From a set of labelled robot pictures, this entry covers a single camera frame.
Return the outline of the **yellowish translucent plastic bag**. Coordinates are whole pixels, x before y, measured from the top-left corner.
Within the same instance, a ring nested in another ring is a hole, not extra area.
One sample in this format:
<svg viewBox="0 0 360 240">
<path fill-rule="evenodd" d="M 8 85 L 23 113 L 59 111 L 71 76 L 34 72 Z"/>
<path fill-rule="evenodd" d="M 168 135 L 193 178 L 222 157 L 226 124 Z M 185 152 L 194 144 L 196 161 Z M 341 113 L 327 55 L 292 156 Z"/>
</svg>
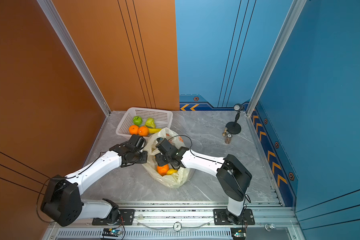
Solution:
<svg viewBox="0 0 360 240">
<path fill-rule="evenodd" d="M 170 146 L 161 153 L 157 148 L 160 140 L 168 140 Z M 143 148 L 147 152 L 147 162 L 143 167 L 148 174 L 157 182 L 167 188 L 177 189 L 188 182 L 195 170 L 184 168 L 175 157 L 181 147 L 185 147 L 181 136 L 169 128 L 161 129 L 151 135 Z"/>
</svg>

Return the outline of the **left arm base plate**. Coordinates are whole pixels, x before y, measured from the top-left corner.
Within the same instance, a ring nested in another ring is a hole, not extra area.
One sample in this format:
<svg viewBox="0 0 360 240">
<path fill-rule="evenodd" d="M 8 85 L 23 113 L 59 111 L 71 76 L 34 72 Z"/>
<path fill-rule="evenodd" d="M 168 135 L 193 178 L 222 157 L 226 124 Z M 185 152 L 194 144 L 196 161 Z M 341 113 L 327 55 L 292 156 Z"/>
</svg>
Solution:
<svg viewBox="0 0 360 240">
<path fill-rule="evenodd" d="M 135 217 L 134 209 L 112 210 L 105 219 L 94 218 L 93 226 L 131 226 Z"/>
</svg>

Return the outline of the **right circuit board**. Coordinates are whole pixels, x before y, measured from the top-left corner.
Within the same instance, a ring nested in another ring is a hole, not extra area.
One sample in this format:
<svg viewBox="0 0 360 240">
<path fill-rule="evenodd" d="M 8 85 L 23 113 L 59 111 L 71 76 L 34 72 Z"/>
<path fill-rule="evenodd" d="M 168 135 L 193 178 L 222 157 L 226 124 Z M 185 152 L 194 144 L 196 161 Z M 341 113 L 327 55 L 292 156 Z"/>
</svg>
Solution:
<svg viewBox="0 0 360 240">
<path fill-rule="evenodd" d="M 245 229 L 230 228 L 233 240 L 245 240 L 247 233 Z"/>
</svg>

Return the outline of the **aluminium corner post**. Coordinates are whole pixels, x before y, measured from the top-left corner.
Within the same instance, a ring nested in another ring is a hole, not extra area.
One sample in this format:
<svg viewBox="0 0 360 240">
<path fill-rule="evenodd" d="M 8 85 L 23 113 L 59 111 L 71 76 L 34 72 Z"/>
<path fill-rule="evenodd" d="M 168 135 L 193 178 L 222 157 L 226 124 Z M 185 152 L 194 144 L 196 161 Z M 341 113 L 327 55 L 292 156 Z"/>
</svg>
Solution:
<svg viewBox="0 0 360 240">
<path fill-rule="evenodd" d="M 100 88 L 98 87 L 93 75 L 91 74 L 87 64 L 85 63 L 85 60 L 83 59 L 73 38 L 71 37 L 67 27 L 60 17 L 54 3 L 50 0 L 37 0 L 37 2 L 50 22 L 51 26 L 53 27 L 54 31 L 56 32 L 57 36 L 59 37 L 61 43 L 65 47 L 73 63 L 75 64 L 77 70 L 86 82 L 101 110 L 106 117 L 109 117 L 111 114 L 111 109 Z"/>
<path fill-rule="evenodd" d="M 275 66 L 277 65 L 277 62 L 285 48 L 286 43 L 288 42 L 288 39 L 301 15 L 301 12 L 306 2 L 307 0 L 292 1 L 291 7 L 283 22 L 283 25 L 277 36 L 275 44 L 272 48 L 272 51 L 269 55 L 269 58 L 266 62 L 266 65 L 263 69 L 263 72 L 259 78 L 259 81 L 255 87 L 249 105 L 247 107 L 246 115 L 248 118 L 252 115 L 253 111 L 255 110 L 255 107 L 260 100 L 260 97 L 272 75 L 272 72 L 274 71 Z"/>
</svg>

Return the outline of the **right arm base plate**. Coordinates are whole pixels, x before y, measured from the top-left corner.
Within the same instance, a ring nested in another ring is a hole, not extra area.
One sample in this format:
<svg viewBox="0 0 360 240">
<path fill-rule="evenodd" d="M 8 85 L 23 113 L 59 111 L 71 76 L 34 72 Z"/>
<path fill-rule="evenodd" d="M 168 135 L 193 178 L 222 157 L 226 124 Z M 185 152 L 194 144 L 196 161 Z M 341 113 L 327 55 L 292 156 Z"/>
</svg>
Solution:
<svg viewBox="0 0 360 240">
<path fill-rule="evenodd" d="M 227 209 L 214 209 L 215 225 L 255 225 L 255 218 L 251 209 L 244 209 L 239 216 L 229 212 Z"/>
</svg>

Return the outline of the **right aluminium corner post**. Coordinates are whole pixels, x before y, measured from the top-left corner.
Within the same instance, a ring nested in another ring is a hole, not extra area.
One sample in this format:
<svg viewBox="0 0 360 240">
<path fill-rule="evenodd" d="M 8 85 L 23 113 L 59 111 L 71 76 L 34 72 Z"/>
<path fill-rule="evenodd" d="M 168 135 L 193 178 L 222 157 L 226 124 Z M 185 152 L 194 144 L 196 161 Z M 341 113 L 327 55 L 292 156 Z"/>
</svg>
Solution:
<svg viewBox="0 0 360 240">
<path fill-rule="evenodd" d="M 277 36 L 275 44 L 272 48 L 272 51 L 269 55 L 269 58 L 266 62 L 266 65 L 263 69 L 263 72 L 259 78 L 259 81 L 255 87 L 249 105 L 247 107 L 246 115 L 248 118 L 252 115 L 253 111 L 255 110 L 255 107 L 260 100 L 260 97 L 272 75 L 272 72 L 274 71 L 275 66 L 277 65 L 277 62 L 285 48 L 286 43 L 288 42 L 288 39 L 301 15 L 301 12 L 306 2 L 307 0 L 292 1 L 291 7 L 283 22 L 283 25 Z"/>
</svg>

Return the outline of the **black round-base lamp stand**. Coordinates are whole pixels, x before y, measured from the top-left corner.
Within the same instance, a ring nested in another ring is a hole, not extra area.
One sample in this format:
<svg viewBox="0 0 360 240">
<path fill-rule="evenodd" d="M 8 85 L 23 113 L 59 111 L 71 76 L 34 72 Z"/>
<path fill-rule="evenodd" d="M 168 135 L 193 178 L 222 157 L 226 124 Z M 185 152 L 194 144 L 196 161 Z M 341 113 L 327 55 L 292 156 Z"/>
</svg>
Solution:
<svg viewBox="0 0 360 240">
<path fill-rule="evenodd" d="M 244 107 L 242 104 L 234 105 L 234 110 L 237 112 L 237 114 L 236 114 L 235 120 L 233 122 L 229 122 L 226 124 L 228 133 L 230 133 L 232 135 L 237 135 L 241 132 L 242 128 L 241 128 L 240 124 L 238 123 L 238 120 L 240 118 L 240 114 L 241 114 L 241 111 L 243 110 L 243 108 Z"/>
</svg>

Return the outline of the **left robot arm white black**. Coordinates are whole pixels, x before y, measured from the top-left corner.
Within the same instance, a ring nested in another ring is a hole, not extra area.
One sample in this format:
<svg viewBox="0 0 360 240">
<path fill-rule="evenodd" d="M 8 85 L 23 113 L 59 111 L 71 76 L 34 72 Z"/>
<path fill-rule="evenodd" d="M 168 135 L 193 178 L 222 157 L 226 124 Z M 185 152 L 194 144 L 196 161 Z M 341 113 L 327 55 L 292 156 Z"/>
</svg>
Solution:
<svg viewBox="0 0 360 240">
<path fill-rule="evenodd" d="M 132 135 L 128 141 L 111 147 L 91 164 L 65 177 L 56 175 L 47 180 L 42 201 L 37 201 L 42 212 L 62 227 L 76 220 L 98 219 L 114 225 L 121 217 L 119 206 L 109 199 L 85 200 L 82 194 L 96 181 L 117 168 L 145 164 L 148 153 L 143 150 L 144 137 Z"/>
</svg>

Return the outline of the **brown patterned cylinder can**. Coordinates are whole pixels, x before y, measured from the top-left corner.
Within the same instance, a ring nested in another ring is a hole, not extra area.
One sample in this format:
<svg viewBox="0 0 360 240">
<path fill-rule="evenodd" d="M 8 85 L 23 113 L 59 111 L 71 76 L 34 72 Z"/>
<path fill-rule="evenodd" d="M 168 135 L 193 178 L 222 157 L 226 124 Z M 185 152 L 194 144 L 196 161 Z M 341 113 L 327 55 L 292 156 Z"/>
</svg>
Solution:
<svg viewBox="0 0 360 240">
<path fill-rule="evenodd" d="M 225 138 L 225 143 L 230 144 L 232 141 L 232 137 L 233 137 L 232 134 L 227 134 Z"/>
</svg>

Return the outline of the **yellow banana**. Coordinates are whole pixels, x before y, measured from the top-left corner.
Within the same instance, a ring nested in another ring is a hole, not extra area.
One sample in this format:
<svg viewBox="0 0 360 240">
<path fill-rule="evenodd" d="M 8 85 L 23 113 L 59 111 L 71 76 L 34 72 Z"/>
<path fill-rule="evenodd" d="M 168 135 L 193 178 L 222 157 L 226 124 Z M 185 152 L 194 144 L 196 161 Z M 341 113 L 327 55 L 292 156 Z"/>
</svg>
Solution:
<svg viewBox="0 0 360 240">
<path fill-rule="evenodd" d="M 150 134 L 155 134 L 155 133 L 158 133 L 158 132 L 160 132 L 162 129 L 151 129 L 151 128 L 149 128 L 149 133 Z"/>
</svg>

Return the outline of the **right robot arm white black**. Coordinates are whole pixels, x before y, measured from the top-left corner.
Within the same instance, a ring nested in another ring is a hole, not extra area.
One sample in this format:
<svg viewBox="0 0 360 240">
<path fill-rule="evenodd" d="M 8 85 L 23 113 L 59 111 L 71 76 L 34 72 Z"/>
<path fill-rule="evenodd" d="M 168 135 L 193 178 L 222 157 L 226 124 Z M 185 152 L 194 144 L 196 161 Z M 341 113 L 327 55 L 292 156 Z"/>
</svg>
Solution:
<svg viewBox="0 0 360 240">
<path fill-rule="evenodd" d="M 246 193 L 252 180 L 250 171 L 233 155 L 212 157 L 192 152 L 186 147 L 177 148 L 164 138 L 157 138 L 155 155 L 160 167 L 170 164 L 174 169 L 195 169 L 218 179 L 229 198 L 226 216 L 234 225 L 244 223 Z"/>
</svg>

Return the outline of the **white perforated plastic basket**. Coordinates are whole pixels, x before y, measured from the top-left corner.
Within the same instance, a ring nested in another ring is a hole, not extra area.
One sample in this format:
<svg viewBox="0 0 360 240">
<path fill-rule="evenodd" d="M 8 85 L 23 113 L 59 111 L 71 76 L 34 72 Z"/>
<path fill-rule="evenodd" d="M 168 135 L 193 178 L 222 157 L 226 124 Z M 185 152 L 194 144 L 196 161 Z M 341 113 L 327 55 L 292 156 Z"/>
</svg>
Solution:
<svg viewBox="0 0 360 240">
<path fill-rule="evenodd" d="M 142 117 L 143 124 L 141 126 L 145 126 L 145 122 L 148 118 L 153 118 L 156 123 L 156 129 L 169 129 L 173 120 L 173 113 L 171 111 L 146 108 L 129 108 L 119 122 L 116 134 L 123 137 L 130 137 L 131 134 L 129 133 L 129 127 L 134 125 L 133 117 L 135 116 Z"/>
</svg>

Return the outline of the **yellow lemon fruit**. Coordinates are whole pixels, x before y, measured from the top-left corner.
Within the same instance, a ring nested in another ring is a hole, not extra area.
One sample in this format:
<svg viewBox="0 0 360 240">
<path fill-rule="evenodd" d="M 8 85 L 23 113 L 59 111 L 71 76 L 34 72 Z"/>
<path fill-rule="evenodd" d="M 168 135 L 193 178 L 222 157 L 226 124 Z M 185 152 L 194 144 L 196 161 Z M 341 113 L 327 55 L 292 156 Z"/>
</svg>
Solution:
<svg viewBox="0 0 360 240">
<path fill-rule="evenodd" d="M 166 175 L 172 175 L 172 174 L 174 174 L 174 173 L 177 173 L 178 172 L 178 170 L 175 170 L 175 169 L 169 169 L 167 172 L 166 172 Z"/>
</svg>

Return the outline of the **left aluminium corner post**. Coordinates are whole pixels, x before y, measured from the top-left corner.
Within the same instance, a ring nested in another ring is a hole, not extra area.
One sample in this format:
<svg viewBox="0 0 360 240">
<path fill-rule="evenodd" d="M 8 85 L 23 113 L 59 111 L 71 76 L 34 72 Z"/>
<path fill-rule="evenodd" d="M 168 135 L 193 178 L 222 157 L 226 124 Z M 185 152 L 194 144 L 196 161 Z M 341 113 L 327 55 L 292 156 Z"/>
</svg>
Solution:
<svg viewBox="0 0 360 240">
<path fill-rule="evenodd" d="M 85 60 L 83 59 L 73 38 L 71 37 L 67 27 L 60 17 L 54 3 L 50 0 L 37 0 L 37 2 L 50 22 L 51 26 L 53 27 L 54 31 L 56 32 L 57 36 L 59 37 L 61 43 L 65 47 L 73 63 L 75 64 L 77 70 L 86 82 L 101 110 L 106 117 L 109 117 L 111 114 L 111 109 L 100 88 L 98 87 L 93 75 L 91 74 L 87 64 L 85 63 Z"/>
</svg>

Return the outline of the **left green circuit board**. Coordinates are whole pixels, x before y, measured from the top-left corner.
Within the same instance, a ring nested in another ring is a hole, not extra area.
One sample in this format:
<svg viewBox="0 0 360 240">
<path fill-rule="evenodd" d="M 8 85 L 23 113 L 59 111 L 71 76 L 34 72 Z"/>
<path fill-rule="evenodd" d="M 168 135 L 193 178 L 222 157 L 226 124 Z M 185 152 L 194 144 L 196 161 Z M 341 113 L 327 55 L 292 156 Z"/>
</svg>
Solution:
<svg viewBox="0 0 360 240">
<path fill-rule="evenodd" d="M 105 240 L 122 240 L 124 238 L 124 231 L 116 228 L 104 228 L 101 238 Z"/>
</svg>

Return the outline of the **orange fruit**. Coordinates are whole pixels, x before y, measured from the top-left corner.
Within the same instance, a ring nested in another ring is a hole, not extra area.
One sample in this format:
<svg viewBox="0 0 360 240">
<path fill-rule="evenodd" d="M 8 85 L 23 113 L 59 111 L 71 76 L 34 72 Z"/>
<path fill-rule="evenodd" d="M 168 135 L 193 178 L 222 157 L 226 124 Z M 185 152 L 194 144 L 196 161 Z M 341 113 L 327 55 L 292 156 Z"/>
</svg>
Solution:
<svg viewBox="0 0 360 240">
<path fill-rule="evenodd" d="M 130 126 L 129 127 L 129 133 L 131 134 L 131 135 L 138 135 L 139 134 L 139 126 L 137 126 L 137 125 L 132 125 L 132 126 Z"/>
<path fill-rule="evenodd" d="M 165 176 L 167 174 L 167 172 L 169 171 L 169 165 L 164 165 L 162 167 L 157 166 L 157 172 L 158 174 L 160 174 L 161 176 Z"/>
<path fill-rule="evenodd" d="M 141 126 L 138 129 L 138 135 L 142 137 L 147 137 L 150 134 L 150 130 L 146 126 Z"/>
</svg>

